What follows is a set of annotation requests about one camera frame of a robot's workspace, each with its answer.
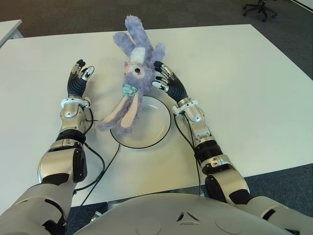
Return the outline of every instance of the tabletop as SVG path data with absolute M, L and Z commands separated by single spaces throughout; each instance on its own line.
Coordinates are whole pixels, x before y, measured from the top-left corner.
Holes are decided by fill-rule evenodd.
M 6 40 L 10 39 L 8 37 L 12 35 L 21 23 L 21 20 L 0 22 L 0 47 Z
M 312 163 L 313 82 L 255 28 L 225 25 L 154 29 L 147 34 L 153 45 L 165 43 L 164 63 L 199 102 L 211 132 L 243 176 Z M 73 63 L 82 58 L 95 66 L 85 92 L 95 119 L 105 117 L 119 102 L 127 57 L 114 45 L 113 35 L 23 38 L 9 40 L 0 49 L 0 213 L 38 183 L 40 158 L 61 127 L 60 101 L 67 95 Z M 157 89 L 149 95 L 169 109 L 174 104 Z M 87 142 L 106 164 L 118 146 L 109 131 L 94 127 Z M 101 170 L 87 149 L 86 156 L 88 176 L 78 187 Z M 193 152 L 172 123 L 155 146 L 122 146 L 86 204 L 197 183 Z M 78 192 L 72 205 L 79 205 L 89 190 Z

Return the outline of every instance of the chair leg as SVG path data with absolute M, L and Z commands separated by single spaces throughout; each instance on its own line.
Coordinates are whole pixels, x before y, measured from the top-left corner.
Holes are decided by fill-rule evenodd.
M 246 6 L 256 7 L 256 6 L 260 6 L 260 5 L 258 5 L 258 4 L 246 4 Z
M 269 11 L 269 12 L 271 12 L 271 13 L 273 13 L 273 14 L 275 14 L 275 15 L 278 15 L 278 13 L 276 12 L 276 11 L 273 11 L 272 9 L 269 9 L 268 7 L 264 7 L 267 11 Z
M 243 10 L 246 10 L 246 7 L 247 6 L 250 6 L 250 7 L 257 7 L 259 5 L 256 5 L 256 4 L 246 4 L 244 7 L 243 7 Z
M 259 10 L 259 9 L 260 9 L 259 7 L 254 7 L 254 8 L 251 8 L 251 9 L 247 10 L 246 12 L 257 11 L 257 10 Z
M 265 18 L 262 19 L 262 22 L 265 22 L 268 18 L 268 14 L 266 13 L 266 10 L 264 8 L 262 8 L 262 13 L 264 14 Z

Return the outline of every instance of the purple plush rabbit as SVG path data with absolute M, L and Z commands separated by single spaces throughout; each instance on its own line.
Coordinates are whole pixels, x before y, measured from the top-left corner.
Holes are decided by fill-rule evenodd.
M 134 43 L 124 32 L 118 32 L 113 37 L 114 42 L 130 58 L 130 62 L 125 62 L 123 97 L 114 110 L 97 124 L 101 131 L 115 128 L 122 135 L 132 131 L 142 96 L 147 93 L 155 78 L 153 63 L 161 61 L 165 55 L 164 44 L 157 44 L 155 49 L 152 47 L 138 17 L 127 16 L 125 26 Z

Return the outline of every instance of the white plate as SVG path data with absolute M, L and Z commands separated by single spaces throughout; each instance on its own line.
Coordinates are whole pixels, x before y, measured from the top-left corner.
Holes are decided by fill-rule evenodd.
M 129 148 L 147 148 L 160 142 L 171 126 L 171 115 L 167 107 L 158 99 L 143 96 L 142 109 L 133 131 L 122 136 L 111 129 L 113 138 Z

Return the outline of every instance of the wire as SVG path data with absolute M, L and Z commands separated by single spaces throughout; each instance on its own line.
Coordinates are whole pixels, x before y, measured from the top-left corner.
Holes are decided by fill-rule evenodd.
M 94 122 L 94 120 L 93 120 L 93 113 L 92 113 L 92 111 L 91 111 L 91 108 L 89 108 L 89 112 L 90 112 L 90 116 L 91 116 L 91 124 L 90 124 L 90 126 L 87 128 L 87 130 L 84 132 L 84 135 L 85 134 L 87 134 L 87 132 L 91 129 L 91 127 L 92 127 L 92 125 L 93 125 L 93 122 Z
M 97 177 L 93 182 L 91 182 L 90 184 L 88 184 L 88 185 L 86 185 L 86 186 L 84 186 L 84 187 L 82 187 L 82 188 L 75 189 L 75 190 L 74 190 L 74 194 L 76 194 L 78 191 L 87 189 L 87 188 L 89 188 L 90 186 L 94 185 L 96 182 L 98 182 L 98 181 L 101 179 L 101 175 L 104 173 L 105 168 L 106 168 L 106 165 L 105 165 L 105 163 L 104 163 L 104 160 L 103 160 L 103 158 L 100 156 L 100 154 L 98 154 L 98 153 L 97 153 L 93 148 L 91 148 L 86 142 L 84 143 L 84 145 L 85 145 L 92 153 L 94 153 L 94 154 L 100 159 L 100 161 L 101 161 L 101 163 L 102 163 L 102 170 L 101 170 L 100 174 L 98 175 L 98 177 Z
M 189 119 L 186 117 L 186 114 L 183 113 L 184 117 L 186 118 L 186 120 L 188 121 L 188 125 L 189 125 L 189 131 L 190 131 L 190 135 L 191 135 L 191 142 L 187 139 L 187 137 L 182 133 L 181 129 L 179 128 L 179 126 L 177 125 L 177 121 L 176 121 L 176 115 L 174 114 L 174 121 L 175 121 L 175 125 L 177 127 L 177 129 L 179 130 L 180 134 L 185 138 L 185 140 L 189 143 L 189 145 L 191 146 L 191 148 L 193 149 L 193 151 L 195 151 L 195 144 L 194 144 L 194 137 L 192 135 L 192 131 L 191 131 L 191 125 L 190 125 L 190 121 Z M 199 183 L 199 196 L 201 194 L 201 180 L 200 180 L 200 174 L 199 174 L 199 166 L 198 166 L 198 161 L 196 159 L 196 166 L 197 166 L 197 174 L 198 174 L 198 183 Z
M 77 209 L 77 212 L 71 217 L 71 219 L 68 221 L 67 225 L 71 222 L 71 220 L 77 215 L 77 213 L 80 211 L 80 209 L 82 208 L 83 204 L 87 201 L 87 199 L 89 198 L 90 194 L 92 193 L 92 191 L 94 190 L 94 188 L 97 186 L 97 184 L 100 182 L 100 180 L 102 179 L 103 175 L 106 173 L 106 171 L 108 170 L 108 168 L 110 167 L 111 163 L 113 162 L 113 160 L 115 159 L 116 155 L 119 152 L 121 145 L 118 144 L 118 148 L 117 151 L 115 152 L 112 160 L 110 161 L 110 163 L 108 164 L 107 168 L 103 171 L 103 174 L 101 174 L 99 180 L 95 183 L 95 185 L 92 187 L 92 189 L 90 190 L 90 192 L 88 193 L 88 195 L 85 197 L 85 199 L 83 200 L 82 204 L 80 204 L 80 206 Z
M 99 121 L 99 120 L 88 120 L 88 119 L 86 119 L 86 121 Z
M 178 131 L 180 132 L 180 134 L 184 137 L 184 139 L 188 142 L 188 144 L 190 145 L 190 147 L 192 148 L 193 151 L 195 151 L 195 148 L 193 147 L 193 144 L 191 144 L 191 142 L 189 141 L 189 139 L 187 139 L 187 137 L 182 133 L 181 129 L 179 128 L 177 121 L 176 121 L 176 114 L 174 114 L 174 121 L 175 121 L 175 125 L 178 129 Z

